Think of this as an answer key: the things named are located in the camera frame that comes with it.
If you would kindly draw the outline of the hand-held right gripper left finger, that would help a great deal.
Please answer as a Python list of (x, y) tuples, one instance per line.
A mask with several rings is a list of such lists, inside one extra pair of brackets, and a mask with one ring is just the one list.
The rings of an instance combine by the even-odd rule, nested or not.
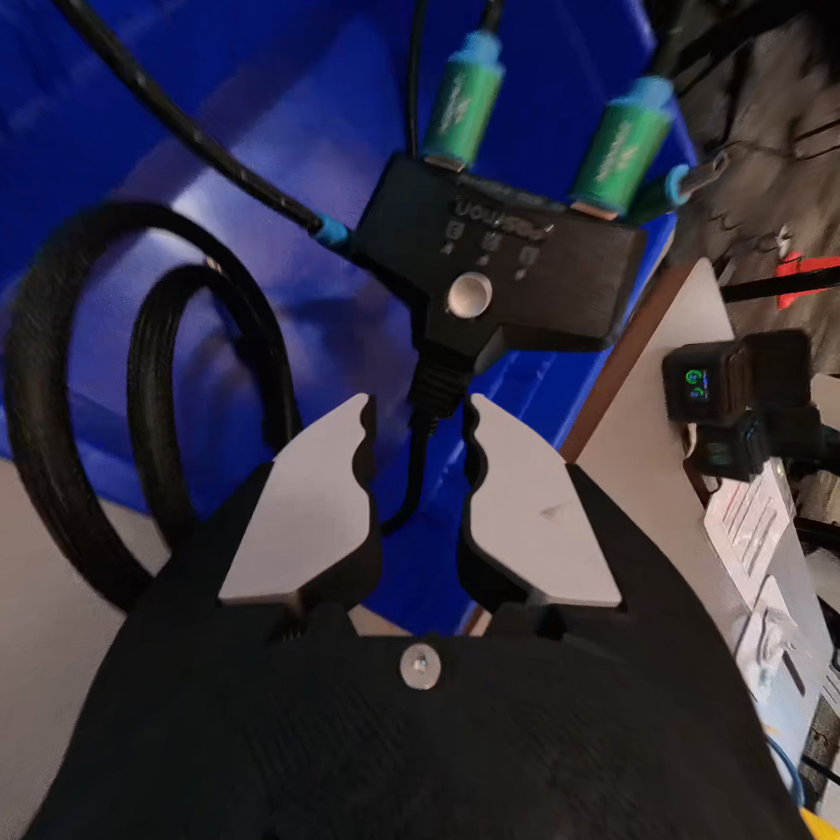
[(298, 614), (361, 604), (382, 575), (370, 483), (375, 398), (359, 393), (273, 459), (218, 594), (226, 605), (282, 604)]

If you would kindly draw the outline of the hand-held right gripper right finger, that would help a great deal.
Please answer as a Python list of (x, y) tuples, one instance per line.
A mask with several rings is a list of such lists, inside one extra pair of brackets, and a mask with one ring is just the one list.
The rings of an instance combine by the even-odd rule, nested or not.
[(458, 579), (487, 611), (505, 601), (615, 608), (622, 595), (560, 453), (482, 394), (463, 412)]

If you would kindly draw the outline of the black switch box with button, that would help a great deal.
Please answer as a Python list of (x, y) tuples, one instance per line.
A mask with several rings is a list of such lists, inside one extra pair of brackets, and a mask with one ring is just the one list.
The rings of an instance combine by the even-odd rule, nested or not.
[(589, 353), (616, 340), (647, 243), (638, 227), (513, 185), (394, 154), (353, 258), (409, 311), (417, 352), (400, 529), (418, 508), (427, 442), (508, 351)]

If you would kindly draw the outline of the blue plastic bin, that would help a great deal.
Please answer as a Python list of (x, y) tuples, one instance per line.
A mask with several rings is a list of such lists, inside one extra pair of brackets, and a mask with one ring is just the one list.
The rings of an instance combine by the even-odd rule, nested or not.
[[(354, 226), (403, 147), (414, 2), (89, 2), (184, 111), (247, 167), (315, 211)], [(429, 2), (420, 119), (480, 2)], [(507, 78), (478, 174), (561, 197), (611, 97), (655, 44), (655, 2), (507, 2)], [(130, 95), (51, 2), (2, 2), (2, 317), (50, 235), (86, 208), (162, 203), (232, 250), (260, 284), (287, 344), (304, 424), (357, 392), (377, 398), (372, 485), (398, 507), (407, 460), (406, 393), (417, 361), (406, 307), (362, 269), (310, 240), (184, 149)], [(125, 383), (148, 290), (203, 254), (166, 232), (118, 239), (70, 305), (66, 385), (94, 501), (146, 514)], [(508, 353), (474, 385), (561, 444), (610, 351)], [(263, 406), (212, 296), (185, 310), (174, 396), (191, 499), (209, 516), (258, 463)], [(461, 414), (429, 447), (423, 506), (385, 541), (364, 604), (411, 632), (453, 634), (473, 608), (455, 568), (466, 491)]]

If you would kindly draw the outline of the grey desk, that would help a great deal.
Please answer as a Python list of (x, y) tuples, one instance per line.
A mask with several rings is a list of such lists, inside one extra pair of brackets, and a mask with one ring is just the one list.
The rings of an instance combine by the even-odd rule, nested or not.
[[(684, 283), (646, 346), (616, 348), (620, 363), (635, 360), (635, 366), (578, 460), (671, 559), (734, 647), (749, 609), (708, 542), (704, 506), (682, 466), (680, 433), (667, 422), (659, 373), (671, 347), (725, 339), (730, 321), (708, 260), (691, 272), (670, 271), (658, 288), (669, 287), (671, 277)], [(792, 530), (779, 542), (770, 573), (800, 628), (801, 647), (792, 659), (805, 694), (781, 668), (761, 719), (797, 758), (832, 646)], [(12, 466), (2, 464), (2, 838), (18, 837), (43, 798), (120, 623), (64, 565)]]

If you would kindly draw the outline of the clear bag with papers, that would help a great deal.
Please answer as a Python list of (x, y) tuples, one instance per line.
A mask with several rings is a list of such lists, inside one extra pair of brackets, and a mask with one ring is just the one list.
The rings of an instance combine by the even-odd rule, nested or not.
[(750, 482), (722, 479), (703, 518), (711, 547), (749, 609), (735, 658), (758, 705), (770, 698), (784, 657), (799, 653), (804, 641), (770, 572), (794, 509), (784, 465), (772, 457)]

